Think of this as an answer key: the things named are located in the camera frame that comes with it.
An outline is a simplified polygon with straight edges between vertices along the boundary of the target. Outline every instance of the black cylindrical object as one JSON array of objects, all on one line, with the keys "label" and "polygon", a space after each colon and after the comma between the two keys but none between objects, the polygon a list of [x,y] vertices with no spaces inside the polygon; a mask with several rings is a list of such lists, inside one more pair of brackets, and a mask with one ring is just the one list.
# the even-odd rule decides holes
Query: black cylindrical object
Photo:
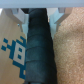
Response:
[{"label": "black cylindrical object", "polygon": [[25,84],[57,84],[46,8],[29,9]]}]

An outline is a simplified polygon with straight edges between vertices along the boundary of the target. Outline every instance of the brown floor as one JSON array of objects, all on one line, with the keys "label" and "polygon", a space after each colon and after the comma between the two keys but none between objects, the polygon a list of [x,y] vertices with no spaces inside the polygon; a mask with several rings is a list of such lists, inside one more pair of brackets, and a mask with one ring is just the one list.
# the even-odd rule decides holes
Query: brown floor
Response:
[{"label": "brown floor", "polygon": [[54,37],[58,84],[84,84],[84,8],[73,8]]}]

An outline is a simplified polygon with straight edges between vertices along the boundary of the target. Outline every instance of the beige carpet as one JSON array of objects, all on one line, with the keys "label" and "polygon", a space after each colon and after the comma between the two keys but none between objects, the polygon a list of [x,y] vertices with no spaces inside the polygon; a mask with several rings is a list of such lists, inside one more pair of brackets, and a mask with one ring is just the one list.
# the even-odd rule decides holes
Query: beige carpet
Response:
[{"label": "beige carpet", "polygon": [[73,8],[54,37],[58,84],[84,84],[84,8]]}]

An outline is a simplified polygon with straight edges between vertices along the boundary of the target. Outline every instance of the blue square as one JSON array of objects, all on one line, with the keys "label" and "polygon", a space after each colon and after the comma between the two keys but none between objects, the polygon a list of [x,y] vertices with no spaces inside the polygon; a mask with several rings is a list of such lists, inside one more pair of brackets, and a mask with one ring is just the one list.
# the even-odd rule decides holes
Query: blue square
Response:
[{"label": "blue square", "polygon": [[8,40],[4,38],[3,42],[8,43]]},{"label": "blue square", "polygon": [[6,47],[2,45],[1,47],[2,50],[6,51]]},{"label": "blue square", "polygon": [[22,52],[22,49],[21,49],[21,48],[19,48],[19,51],[20,51],[20,52]]},{"label": "blue square", "polygon": [[20,56],[20,55],[18,55],[18,58],[19,58],[19,59],[21,59],[21,56]]}]

